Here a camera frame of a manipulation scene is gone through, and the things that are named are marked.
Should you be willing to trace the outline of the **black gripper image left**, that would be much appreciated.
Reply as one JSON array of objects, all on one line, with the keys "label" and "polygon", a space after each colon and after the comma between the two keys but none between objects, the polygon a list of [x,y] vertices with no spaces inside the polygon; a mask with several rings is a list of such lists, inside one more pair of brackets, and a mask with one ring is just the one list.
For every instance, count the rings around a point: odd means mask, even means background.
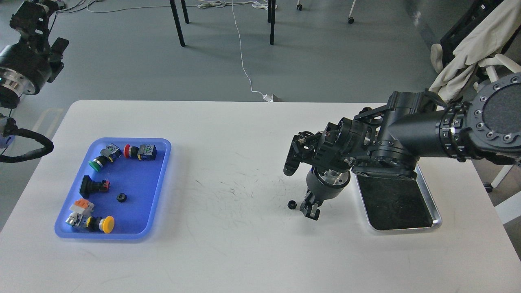
[{"label": "black gripper image left", "polygon": [[[22,42],[47,43],[48,23],[58,9],[58,3],[52,0],[23,1],[9,25],[20,33]],[[58,37],[49,53],[35,52],[21,43],[6,46],[1,52],[1,98],[38,94],[63,70],[63,53],[68,45],[68,39]]]}]

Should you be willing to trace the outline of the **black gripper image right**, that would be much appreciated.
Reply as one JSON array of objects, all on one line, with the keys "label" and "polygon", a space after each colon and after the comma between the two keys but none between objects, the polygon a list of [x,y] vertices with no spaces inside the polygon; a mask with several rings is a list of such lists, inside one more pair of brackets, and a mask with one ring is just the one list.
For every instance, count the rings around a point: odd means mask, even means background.
[{"label": "black gripper image right", "polygon": [[332,169],[311,169],[306,176],[307,191],[300,211],[309,219],[318,221],[320,202],[335,198],[350,182],[350,172],[339,173]]}]

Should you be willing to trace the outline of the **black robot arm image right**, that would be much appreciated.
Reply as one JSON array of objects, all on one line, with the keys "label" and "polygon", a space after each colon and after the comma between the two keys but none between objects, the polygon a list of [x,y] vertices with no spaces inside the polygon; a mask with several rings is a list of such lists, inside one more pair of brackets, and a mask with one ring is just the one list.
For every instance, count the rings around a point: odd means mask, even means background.
[{"label": "black robot arm image right", "polygon": [[320,206],[363,177],[415,180],[422,157],[486,159],[520,165],[520,73],[484,86],[471,101],[444,103],[434,92],[393,92],[386,105],[292,139],[284,174],[311,165],[300,210],[317,220]]}]

